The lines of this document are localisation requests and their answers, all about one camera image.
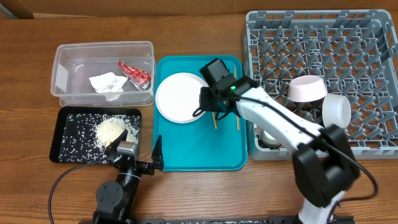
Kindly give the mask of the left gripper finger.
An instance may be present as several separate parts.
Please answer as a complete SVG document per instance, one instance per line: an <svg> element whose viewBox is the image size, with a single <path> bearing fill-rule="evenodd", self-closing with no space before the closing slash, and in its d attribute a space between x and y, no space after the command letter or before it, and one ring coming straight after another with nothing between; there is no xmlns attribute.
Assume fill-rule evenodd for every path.
<svg viewBox="0 0 398 224"><path fill-rule="evenodd" d="M162 152L162 136L159 135L155 146L152 150L152 165L154 166L154 169L158 170L163 170L164 169L164 157L163 157L163 152Z"/></svg>
<svg viewBox="0 0 398 224"><path fill-rule="evenodd" d="M122 141L127 139L128 131L125 129L113 142L111 142L106 148L104 154L110 156L111 154L117 153L117 148Z"/></svg>

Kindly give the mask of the wooden chopstick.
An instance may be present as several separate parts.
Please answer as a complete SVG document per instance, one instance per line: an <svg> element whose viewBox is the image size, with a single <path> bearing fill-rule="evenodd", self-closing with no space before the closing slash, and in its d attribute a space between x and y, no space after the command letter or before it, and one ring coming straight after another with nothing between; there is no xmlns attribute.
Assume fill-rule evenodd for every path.
<svg viewBox="0 0 398 224"><path fill-rule="evenodd" d="M205 76L204 77L205 77L205 80L206 80L208 86L210 88L212 88L212 86L213 86L213 84L215 82L215 79L214 79L214 77L212 75L212 72L210 70L210 66L209 65L207 65L205 67ZM218 129L216 118L215 118L215 113L212 111L211 114L212 114L212 118L213 118L214 127L215 127L215 129Z"/></svg>
<svg viewBox="0 0 398 224"><path fill-rule="evenodd" d="M237 76L236 76L236 67L234 67L234 77L235 77L235 79L237 79ZM236 115L236 128L237 128L237 131L240 131L239 116L237 116L237 115Z"/></svg>

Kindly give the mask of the rice leftovers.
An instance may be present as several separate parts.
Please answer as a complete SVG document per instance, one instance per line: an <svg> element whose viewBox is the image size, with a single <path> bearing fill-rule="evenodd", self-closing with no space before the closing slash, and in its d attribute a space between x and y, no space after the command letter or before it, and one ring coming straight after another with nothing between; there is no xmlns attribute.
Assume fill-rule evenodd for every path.
<svg viewBox="0 0 398 224"><path fill-rule="evenodd" d="M141 117L123 114L70 113L62 129L58 161L88 164L106 155L105 148L125 129L128 142L139 142Z"/></svg>

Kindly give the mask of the white round plate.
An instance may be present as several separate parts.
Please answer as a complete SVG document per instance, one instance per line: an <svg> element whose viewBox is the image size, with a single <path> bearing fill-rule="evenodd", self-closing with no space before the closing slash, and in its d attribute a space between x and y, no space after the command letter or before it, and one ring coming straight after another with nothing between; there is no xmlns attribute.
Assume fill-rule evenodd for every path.
<svg viewBox="0 0 398 224"><path fill-rule="evenodd" d="M163 80L157 87L155 103L157 110L167 120L174 123L190 123L200 118L192 116L199 108L200 90L207 87L206 82L199 76L180 72Z"/></svg>

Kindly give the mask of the white napkin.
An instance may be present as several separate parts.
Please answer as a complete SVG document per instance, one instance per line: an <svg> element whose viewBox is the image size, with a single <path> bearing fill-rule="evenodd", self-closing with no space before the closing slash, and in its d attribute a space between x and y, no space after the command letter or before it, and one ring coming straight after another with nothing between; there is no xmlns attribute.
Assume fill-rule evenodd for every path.
<svg viewBox="0 0 398 224"><path fill-rule="evenodd" d="M127 77L117 76L113 72L89 78L91 86L97 93L105 93L106 101L115 101L123 92L123 86L127 82Z"/></svg>

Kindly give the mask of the white cup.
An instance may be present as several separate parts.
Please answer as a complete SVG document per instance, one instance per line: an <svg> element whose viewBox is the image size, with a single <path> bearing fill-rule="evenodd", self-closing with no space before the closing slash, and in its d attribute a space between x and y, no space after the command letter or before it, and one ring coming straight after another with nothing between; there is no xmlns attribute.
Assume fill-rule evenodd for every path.
<svg viewBox="0 0 398 224"><path fill-rule="evenodd" d="M268 148L276 148L280 146L280 142L264 130L260 133L260 141Z"/></svg>

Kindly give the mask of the red snack wrapper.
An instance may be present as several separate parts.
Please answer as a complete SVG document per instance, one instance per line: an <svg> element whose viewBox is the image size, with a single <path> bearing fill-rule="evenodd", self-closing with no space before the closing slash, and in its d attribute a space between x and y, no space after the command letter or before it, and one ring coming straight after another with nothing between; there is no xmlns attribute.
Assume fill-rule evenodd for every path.
<svg viewBox="0 0 398 224"><path fill-rule="evenodd" d="M131 67L122 61L118 62L120 70L130 80L130 82L140 91L144 91L148 88L151 81L151 75L144 70Z"/></svg>

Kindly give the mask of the pink bowl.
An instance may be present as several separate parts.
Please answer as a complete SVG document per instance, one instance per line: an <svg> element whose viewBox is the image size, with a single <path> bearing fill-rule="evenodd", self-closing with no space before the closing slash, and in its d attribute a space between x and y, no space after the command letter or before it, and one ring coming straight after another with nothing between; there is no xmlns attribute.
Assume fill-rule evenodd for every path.
<svg viewBox="0 0 398 224"><path fill-rule="evenodd" d="M316 75L297 77L289 83L287 96L293 102L317 101L328 94L323 78Z"/></svg>

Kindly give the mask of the grey bowl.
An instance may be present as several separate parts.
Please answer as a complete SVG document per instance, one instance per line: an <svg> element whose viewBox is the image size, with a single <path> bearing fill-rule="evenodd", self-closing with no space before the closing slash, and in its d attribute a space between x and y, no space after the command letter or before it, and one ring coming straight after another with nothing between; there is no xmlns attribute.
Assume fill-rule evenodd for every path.
<svg viewBox="0 0 398 224"><path fill-rule="evenodd" d="M332 124L345 129L351 120L351 105L344 95L328 93L322 104L322 121L324 127Z"/></svg>

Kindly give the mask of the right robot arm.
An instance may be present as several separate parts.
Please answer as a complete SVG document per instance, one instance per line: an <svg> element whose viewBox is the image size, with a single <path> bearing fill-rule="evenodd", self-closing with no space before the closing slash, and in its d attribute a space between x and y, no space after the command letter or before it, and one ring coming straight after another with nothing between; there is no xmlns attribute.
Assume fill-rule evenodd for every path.
<svg viewBox="0 0 398 224"><path fill-rule="evenodd" d="M251 78L236 79L218 58L200 73L208 85L200 90L196 112L234 113L269 133L292 155L295 181L305 198L298 222L330 223L337 203L359 177L344 131L297 116Z"/></svg>

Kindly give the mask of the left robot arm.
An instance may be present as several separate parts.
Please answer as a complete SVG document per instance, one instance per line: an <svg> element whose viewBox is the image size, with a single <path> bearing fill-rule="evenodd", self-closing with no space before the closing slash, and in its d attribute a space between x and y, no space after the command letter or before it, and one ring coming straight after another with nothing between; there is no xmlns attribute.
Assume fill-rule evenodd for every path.
<svg viewBox="0 0 398 224"><path fill-rule="evenodd" d="M118 169L115 181L100 185L96 192L97 208L93 223L133 223L130 215L142 175L154 175L164 169L162 136L158 136L152 151L152 162L139 161L139 146L127 141L124 130L105 148L106 160Z"/></svg>

